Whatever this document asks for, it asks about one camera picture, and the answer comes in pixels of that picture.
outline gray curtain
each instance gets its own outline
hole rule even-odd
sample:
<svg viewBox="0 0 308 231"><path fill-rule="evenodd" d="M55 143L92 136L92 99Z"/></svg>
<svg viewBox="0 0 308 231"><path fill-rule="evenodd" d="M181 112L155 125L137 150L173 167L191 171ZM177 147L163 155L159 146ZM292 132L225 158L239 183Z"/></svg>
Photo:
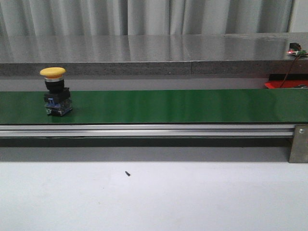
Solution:
<svg viewBox="0 0 308 231"><path fill-rule="evenodd" d="M0 35L287 32L292 0L0 0Z"/></svg>

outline green conveyor belt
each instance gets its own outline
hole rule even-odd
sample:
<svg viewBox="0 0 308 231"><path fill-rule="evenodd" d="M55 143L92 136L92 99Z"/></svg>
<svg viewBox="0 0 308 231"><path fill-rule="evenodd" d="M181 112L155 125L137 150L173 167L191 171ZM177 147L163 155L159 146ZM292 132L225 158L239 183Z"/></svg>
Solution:
<svg viewBox="0 0 308 231"><path fill-rule="evenodd" d="M0 124L308 122L308 90L73 91L73 110L46 115L44 92L0 92Z"/></svg>

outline wire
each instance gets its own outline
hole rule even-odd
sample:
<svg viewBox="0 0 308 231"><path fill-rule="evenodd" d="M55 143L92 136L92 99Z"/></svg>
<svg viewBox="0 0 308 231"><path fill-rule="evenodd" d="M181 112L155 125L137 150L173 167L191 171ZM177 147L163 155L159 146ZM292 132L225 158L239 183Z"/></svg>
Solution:
<svg viewBox="0 0 308 231"><path fill-rule="evenodd" d="M287 74L285 74L285 77L284 77L284 79L283 79L283 81L282 81L282 83L281 83L281 85L280 85L279 88L281 88L281 87L284 85L284 83L285 83L285 81L287 80L288 75L289 75L289 73L290 73L290 71L291 71L293 65L295 64L295 62L296 62L300 57L301 57L301 55L297 56L297 57L293 60L291 66L290 66L290 68L289 68Z"/></svg>

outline yellow mushroom button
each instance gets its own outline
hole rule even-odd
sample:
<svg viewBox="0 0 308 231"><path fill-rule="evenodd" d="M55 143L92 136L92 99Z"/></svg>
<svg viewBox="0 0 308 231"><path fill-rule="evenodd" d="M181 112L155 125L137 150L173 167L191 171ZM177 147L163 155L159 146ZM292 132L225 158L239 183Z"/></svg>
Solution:
<svg viewBox="0 0 308 231"><path fill-rule="evenodd" d="M65 73L65 69L62 67L49 67L40 71L40 75L46 76L46 78L60 78Z"/></svg>

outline stainless steel countertop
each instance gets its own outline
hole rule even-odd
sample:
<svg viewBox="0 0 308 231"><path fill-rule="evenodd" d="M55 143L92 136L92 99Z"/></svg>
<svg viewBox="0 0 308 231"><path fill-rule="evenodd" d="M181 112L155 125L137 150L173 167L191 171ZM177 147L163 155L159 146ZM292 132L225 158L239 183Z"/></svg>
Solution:
<svg viewBox="0 0 308 231"><path fill-rule="evenodd" d="M283 74L290 42L308 50L308 33L0 37L0 76L48 66L67 75ZM307 60L292 73L307 73Z"/></svg>

